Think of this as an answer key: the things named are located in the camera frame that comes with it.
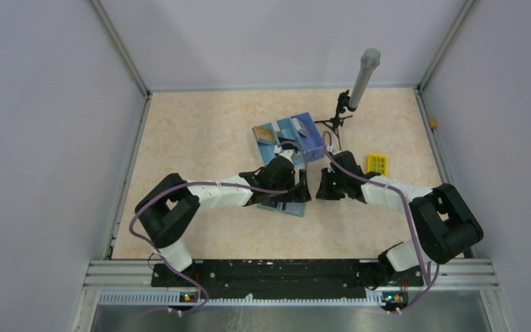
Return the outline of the green leather card holder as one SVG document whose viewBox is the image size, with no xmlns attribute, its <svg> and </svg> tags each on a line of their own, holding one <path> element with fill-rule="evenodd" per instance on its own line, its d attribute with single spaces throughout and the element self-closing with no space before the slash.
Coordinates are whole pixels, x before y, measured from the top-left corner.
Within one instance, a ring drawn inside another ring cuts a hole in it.
<svg viewBox="0 0 531 332">
<path fill-rule="evenodd" d="M 303 217 L 306 211 L 305 203 L 280 203 L 269 202 L 258 204 L 257 207 L 262 210 L 289 214 L 291 216 Z"/>
</svg>

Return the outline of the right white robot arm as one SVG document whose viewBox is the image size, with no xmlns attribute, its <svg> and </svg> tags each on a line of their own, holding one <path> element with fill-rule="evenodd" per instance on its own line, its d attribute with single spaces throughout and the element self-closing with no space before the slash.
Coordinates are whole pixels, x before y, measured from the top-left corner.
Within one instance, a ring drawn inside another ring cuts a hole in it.
<svg viewBox="0 0 531 332">
<path fill-rule="evenodd" d="M 484 233 L 459 191 L 449 183 L 423 187 L 392 180 L 378 172 L 364 173 L 349 151 L 328 152 L 322 170 L 319 200 L 346 197 L 402 213 L 411 238 L 378 256 L 379 282 L 396 285 L 411 268 L 429 281 L 427 264 L 446 264 L 483 240 Z"/>
</svg>

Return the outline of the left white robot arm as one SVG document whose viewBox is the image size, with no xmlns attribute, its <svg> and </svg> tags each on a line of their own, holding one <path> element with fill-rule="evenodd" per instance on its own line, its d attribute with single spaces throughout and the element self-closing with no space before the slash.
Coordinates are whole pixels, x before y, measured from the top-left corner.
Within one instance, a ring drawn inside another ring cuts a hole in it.
<svg viewBox="0 0 531 332">
<path fill-rule="evenodd" d="M 293 149 L 280 150 L 265 166 L 221 181 L 186 181 L 173 173 L 163 178 L 135 208 L 134 219 L 147 233 L 167 275 L 178 286 L 193 280 L 192 256 L 183 234 L 199 212 L 226 206 L 306 203 L 311 200 L 307 168 L 296 169 Z"/>
</svg>

